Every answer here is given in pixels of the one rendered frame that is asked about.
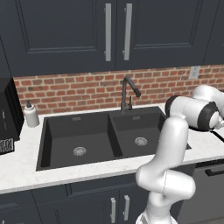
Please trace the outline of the black double sink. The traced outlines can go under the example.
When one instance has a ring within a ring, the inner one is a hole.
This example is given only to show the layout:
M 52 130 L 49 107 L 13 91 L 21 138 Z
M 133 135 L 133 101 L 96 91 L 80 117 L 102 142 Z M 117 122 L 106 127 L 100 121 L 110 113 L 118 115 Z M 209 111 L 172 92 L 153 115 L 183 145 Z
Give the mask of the black double sink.
M 37 169 L 153 155 L 165 120 L 158 106 L 46 117 Z

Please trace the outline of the black tap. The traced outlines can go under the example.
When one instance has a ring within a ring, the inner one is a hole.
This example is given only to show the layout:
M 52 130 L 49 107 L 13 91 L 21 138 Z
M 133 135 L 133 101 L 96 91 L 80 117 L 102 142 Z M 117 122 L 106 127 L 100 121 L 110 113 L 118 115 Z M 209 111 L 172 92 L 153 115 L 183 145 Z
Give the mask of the black tap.
M 128 76 L 125 76 L 122 81 L 122 101 L 121 101 L 121 113 L 122 114 L 124 114 L 126 110 L 132 110 L 131 101 L 129 101 L 129 104 L 126 104 L 126 86 L 127 85 L 130 85 L 130 87 L 136 94 L 137 98 L 139 98 L 141 96 L 140 90 L 137 88 L 137 86 L 134 84 L 134 82 L 131 80 L 131 78 Z

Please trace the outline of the dark false drawer front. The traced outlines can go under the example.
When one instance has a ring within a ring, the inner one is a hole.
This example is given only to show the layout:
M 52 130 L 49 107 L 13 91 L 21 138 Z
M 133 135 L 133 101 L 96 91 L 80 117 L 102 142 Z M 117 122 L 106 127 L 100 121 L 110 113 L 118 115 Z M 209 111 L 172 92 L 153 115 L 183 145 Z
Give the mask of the dark false drawer front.
M 109 178 L 98 178 L 76 183 L 65 184 L 66 195 L 71 196 L 76 193 L 82 193 L 94 190 L 112 189 L 118 186 L 134 185 L 136 183 L 136 174 L 125 174 Z

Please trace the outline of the white soap dispenser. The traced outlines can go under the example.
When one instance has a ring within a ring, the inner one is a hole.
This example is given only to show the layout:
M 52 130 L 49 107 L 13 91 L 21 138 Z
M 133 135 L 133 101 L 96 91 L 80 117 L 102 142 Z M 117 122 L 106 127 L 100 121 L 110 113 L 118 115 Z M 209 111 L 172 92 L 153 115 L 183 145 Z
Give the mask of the white soap dispenser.
M 26 105 L 24 106 L 24 116 L 28 127 L 35 128 L 39 125 L 37 110 L 29 100 L 26 101 Z

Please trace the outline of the dark base cupboard door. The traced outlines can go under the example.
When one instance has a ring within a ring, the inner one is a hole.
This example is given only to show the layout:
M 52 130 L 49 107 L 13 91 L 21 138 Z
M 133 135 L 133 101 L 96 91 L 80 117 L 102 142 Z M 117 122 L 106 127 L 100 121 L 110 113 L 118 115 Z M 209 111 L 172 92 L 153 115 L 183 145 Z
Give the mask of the dark base cupboard door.
M 124 219 L 123 212 L 125 211 L 125 198 L 129 196 L 129 215 L 128 219 Z M 119 215 L 118 224 L 136 224 L 138 216 L 144 211 L 147 206 L 149 192 L 139 187 L 123 189 L 119 192 Z
M 111 198 L 116 201 L 116 224 L 118 191 L 91 193 L 38 205 L 38 211 L 43 224 L 111 224 Z

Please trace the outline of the black countertop appliance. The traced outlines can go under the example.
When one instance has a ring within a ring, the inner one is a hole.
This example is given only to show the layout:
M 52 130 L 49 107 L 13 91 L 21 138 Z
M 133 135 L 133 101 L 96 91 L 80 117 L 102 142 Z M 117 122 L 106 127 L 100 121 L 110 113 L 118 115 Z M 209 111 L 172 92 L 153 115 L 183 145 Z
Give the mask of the black countertop appliance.
M 20 139 L 24 115 L 12 78 L 0 78 L 0 140 Z

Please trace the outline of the black patterned small item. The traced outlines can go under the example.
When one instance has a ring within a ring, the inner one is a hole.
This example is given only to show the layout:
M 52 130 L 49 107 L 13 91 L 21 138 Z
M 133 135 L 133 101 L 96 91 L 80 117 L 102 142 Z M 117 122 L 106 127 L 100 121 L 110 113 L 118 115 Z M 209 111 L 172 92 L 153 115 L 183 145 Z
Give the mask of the black patterned small item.
M 14 150 L 14 140 L 12 138 L 0 140 L 0 155 L 13 152 Z

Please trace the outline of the grey wall socket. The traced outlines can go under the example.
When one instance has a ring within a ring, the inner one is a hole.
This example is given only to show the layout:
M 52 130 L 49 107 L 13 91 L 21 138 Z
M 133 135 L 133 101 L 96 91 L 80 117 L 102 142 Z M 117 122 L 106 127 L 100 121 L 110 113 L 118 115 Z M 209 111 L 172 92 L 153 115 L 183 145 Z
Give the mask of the grey wall socket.
M 189 79 L 195 80 L 199 77 L 200 66 L 192 66 L 189 73 Z

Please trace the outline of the dark wide wall cupboard door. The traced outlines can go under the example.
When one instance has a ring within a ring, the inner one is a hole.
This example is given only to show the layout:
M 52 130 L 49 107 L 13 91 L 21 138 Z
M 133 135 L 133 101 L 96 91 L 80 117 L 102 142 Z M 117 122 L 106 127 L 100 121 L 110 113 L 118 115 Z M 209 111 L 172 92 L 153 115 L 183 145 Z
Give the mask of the dark wide wall cupboard door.
M 111 61 L 105 57 L 111 4 Z M 0 0 L 0 39 L 13 77 L 116 68 L 116 0 Z

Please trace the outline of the dark narrow wall cupboard door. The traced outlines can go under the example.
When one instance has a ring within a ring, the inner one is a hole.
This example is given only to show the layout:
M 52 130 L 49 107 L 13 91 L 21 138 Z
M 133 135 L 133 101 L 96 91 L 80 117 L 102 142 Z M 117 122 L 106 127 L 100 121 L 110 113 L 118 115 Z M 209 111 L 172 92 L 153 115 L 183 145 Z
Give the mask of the dark narrow wall cupboard door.
M 203 64 L 224 64 L 224 0 L 218 4 Z

